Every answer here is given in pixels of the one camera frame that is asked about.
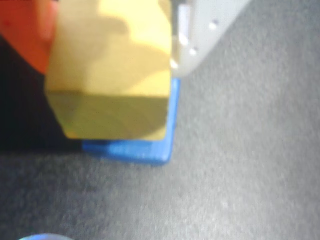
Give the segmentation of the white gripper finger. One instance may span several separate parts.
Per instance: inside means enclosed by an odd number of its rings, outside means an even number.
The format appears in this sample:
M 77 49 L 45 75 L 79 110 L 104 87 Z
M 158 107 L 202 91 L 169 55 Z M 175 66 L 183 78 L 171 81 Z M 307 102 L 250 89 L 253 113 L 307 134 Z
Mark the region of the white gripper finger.
M 173 0 L 171 75 L 185 77 L 214 48 L 249 0 Z

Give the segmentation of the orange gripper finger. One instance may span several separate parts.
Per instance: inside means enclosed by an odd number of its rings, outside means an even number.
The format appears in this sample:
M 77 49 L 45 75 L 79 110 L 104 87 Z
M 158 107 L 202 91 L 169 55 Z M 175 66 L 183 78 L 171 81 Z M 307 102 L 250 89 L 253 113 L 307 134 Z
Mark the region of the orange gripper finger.
M 35 70 L 47 70 L 55 35 L 57 0 L 2 0 L 0 35 Z

